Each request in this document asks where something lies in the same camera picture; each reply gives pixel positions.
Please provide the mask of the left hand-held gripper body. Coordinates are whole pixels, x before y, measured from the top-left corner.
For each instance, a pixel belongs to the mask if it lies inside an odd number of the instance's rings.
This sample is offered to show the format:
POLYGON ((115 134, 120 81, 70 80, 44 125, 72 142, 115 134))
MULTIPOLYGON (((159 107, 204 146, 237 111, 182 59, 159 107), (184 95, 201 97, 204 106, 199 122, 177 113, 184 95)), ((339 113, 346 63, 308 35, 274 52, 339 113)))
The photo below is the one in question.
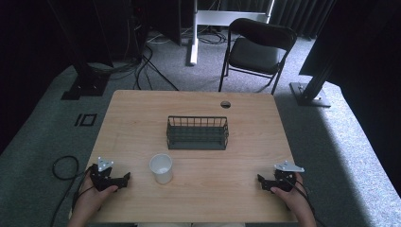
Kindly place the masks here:
POLYGON ((90 178, 98 191, 103 191, 112 185, 123 188, 122 183, 126 180, 122 178, 112 178, 113 161, 97 158, 97 163, 91 166, 90 178))

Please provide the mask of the white cup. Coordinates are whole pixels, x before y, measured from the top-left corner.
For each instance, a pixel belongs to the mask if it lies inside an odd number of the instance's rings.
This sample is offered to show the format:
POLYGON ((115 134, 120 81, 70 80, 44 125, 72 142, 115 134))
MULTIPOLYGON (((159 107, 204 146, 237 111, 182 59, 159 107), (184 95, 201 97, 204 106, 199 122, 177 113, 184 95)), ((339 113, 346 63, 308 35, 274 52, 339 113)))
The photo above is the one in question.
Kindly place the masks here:
POLYGON ((164 153, 154 155, 149 161, 149 168, 153 173, 155 181, 160 184, 166 184, 172 180, 172 167, 172 159, 164 153))

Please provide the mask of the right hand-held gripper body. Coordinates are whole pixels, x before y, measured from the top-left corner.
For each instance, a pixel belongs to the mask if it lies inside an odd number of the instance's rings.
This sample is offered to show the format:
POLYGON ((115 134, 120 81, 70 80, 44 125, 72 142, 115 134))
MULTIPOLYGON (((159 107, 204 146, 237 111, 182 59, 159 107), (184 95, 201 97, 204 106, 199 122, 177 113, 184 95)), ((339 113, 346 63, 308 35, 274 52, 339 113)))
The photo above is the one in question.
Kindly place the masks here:
POLYGON ((296 166, 292 162, 284 161, 283 163, 274 165, 274 180, 270 181, 268 190, 273 187, 278 187, 286 192, 289 192, 297 182, 296 173, 303 173, 305 169, 296 166))

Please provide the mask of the black metal stand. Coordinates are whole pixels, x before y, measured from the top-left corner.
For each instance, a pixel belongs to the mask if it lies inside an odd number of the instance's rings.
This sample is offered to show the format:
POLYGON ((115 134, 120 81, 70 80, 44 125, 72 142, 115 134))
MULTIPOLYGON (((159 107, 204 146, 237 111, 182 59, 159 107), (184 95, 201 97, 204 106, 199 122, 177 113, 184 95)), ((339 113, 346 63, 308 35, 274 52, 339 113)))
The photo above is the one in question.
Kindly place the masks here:
POLYGON ((298 81, 291 82, 289 85, 299 106, 330 107, 330 102, 323 91, 323 85, 331 71, 333 56, 325 53, 323 41, 326 38, 324 26, 336 2, 337 0, 326 0, 326 5, 320 16, 320 28, 317 31, 316 42, 300 71, 302 76, 311 76, 312 79, 308 83, 298 81))
POLYGON ((63 93, 61 99, 79 100, 82 96, 102 96, 110 74, 98 73, 88 64, 74 37, 67 16, 62 12, 60 1, 46 0, 46 2, 57 21, 56 33, 61 47, 77 72, 75 81, 70 89, 63 93))

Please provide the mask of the white metal desk frame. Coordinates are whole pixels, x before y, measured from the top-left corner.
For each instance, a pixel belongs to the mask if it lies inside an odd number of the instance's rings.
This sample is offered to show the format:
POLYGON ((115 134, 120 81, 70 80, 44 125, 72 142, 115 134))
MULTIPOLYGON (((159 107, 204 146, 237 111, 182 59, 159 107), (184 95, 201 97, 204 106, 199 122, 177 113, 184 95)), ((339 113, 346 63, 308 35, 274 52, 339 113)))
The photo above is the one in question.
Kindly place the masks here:
POLYGON ((198 9, 199 0, 193 0, 193 30, 192 45, 190 53, 191 65, 198 62, 198 26, 228 26, 238 18, 247 18, 258 22, 269 23, 275 0, 269 0, 265 12, 246 12, 246 11, 228 11, 228 10, 200 10, 198 9))

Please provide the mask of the person's left hand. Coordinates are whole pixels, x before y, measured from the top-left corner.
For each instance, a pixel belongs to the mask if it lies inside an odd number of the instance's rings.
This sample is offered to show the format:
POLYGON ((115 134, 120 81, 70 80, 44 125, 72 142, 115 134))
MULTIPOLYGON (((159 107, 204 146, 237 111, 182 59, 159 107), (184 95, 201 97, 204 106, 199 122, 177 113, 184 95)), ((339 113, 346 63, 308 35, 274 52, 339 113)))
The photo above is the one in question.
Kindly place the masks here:
POLYGON ((116 185, 112 185, 103 191, 98 191, 94 187, 91 178, 86 176, 71 217, 90 219, 101 207, 102 203, 117 189, 116 185))

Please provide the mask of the dark cabinet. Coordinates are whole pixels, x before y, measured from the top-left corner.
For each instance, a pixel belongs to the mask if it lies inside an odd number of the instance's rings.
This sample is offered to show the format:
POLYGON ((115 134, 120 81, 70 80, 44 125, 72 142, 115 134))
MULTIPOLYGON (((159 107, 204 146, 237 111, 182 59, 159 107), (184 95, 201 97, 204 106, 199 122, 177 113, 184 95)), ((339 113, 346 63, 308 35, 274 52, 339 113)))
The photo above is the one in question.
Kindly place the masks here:
POLYGON ((182 0, 131 0, 133 18, 148 33, 157 30, 177 45, 182 44, 182 0))

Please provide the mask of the dark curtain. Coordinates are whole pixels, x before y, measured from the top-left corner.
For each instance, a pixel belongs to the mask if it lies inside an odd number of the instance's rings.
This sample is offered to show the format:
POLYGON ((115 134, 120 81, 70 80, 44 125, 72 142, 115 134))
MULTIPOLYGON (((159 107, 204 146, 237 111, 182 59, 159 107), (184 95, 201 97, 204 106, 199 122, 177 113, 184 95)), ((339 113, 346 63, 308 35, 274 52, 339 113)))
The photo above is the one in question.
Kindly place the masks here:
POLYGON ((270 23, 292 28, 299 36, 316 39, 336 0, 218 0, 218 9, 270 12, 270 23))

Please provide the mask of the black folding chair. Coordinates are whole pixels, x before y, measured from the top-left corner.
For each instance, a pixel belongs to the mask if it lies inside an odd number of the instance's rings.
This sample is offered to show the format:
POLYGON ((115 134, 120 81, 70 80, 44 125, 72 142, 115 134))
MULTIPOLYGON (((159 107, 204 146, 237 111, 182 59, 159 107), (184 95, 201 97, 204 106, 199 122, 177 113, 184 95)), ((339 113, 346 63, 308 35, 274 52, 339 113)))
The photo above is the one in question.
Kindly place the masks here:
POLYGON ((268 86, 273 82, 273 95, 297 41, 296 32, 286 26, 239 18, 229 24, 228 39, 218 90, 222 90, 223 80, 233 70, 268 79, 268 86))

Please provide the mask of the person's right hand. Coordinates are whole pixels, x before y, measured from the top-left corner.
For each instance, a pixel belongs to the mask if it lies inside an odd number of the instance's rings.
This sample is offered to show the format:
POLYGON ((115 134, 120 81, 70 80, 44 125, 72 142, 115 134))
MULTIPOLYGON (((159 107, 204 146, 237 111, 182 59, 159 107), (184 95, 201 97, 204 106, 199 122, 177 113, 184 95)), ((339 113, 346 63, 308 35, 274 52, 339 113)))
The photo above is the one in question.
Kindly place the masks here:
POLYGON ((273 187, 271 192, 284 201, 296 218, 298 216, 313 215, 313 212, 305 198, 305 190, 302 189, 302 176, 299 173, 296 173, 296 177, 298 182, 290 192, 283 191, 278 187, 273 187))

